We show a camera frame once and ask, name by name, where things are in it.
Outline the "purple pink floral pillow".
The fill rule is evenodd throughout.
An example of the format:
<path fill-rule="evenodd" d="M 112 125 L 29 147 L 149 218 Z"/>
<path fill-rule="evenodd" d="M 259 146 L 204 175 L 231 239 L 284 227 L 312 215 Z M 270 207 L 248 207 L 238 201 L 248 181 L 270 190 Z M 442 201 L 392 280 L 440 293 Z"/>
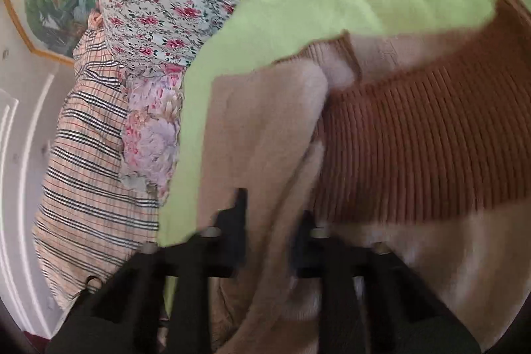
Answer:
<path fill-rule="evenodd" d="M 152 76 L 128 76 L 122 92 L 127 115 L 120 132 L 119 179 L 159 205 L 167 201 L 179 158 L 185 71 L 177 66 Z"/>

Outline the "beige knitted sweater brown trim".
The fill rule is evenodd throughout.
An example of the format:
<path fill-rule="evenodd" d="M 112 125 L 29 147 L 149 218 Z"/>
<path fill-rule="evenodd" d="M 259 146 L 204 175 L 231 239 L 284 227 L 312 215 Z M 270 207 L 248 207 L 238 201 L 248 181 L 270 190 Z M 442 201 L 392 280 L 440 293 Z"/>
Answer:
<path fill-rule="evenodd" d="M 318 353 L 319 282 L 298 278 L 304 212 L 393 251 L 486 352 L 530 298 L 530 12 L 474 30 L 343 33 L 211 86 L 198 224 L 248 192 L 245 264 L 211 285 L 217 353 Z"/>

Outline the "plaid checkered blanket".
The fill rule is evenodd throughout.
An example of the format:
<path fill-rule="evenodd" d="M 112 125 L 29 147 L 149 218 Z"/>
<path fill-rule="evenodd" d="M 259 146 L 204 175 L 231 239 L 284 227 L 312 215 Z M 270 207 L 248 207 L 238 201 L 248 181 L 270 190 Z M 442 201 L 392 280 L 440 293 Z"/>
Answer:
<path fill-rule="evenodd" d="M 158 202 L 119 179 L 127 103 L 100 14 L 89 15 L 74 61 L 33 226 L 39 267 L 62 310 L 88 277 L 109 278 L 158 234 Z"/>

